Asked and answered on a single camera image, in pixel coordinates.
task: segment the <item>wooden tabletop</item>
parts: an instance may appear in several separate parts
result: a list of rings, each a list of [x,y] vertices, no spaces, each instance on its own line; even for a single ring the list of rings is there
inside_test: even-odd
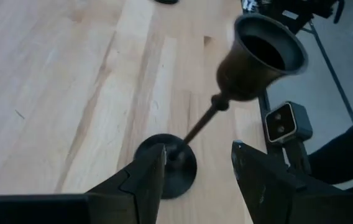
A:
[[[0,194],[85,192],[157,133],[183,137],[217,93],[239,0],[0,0]],[[233,139],[265,150],[257,100],[190,144],[192,188],[158,223],[249,223]]]

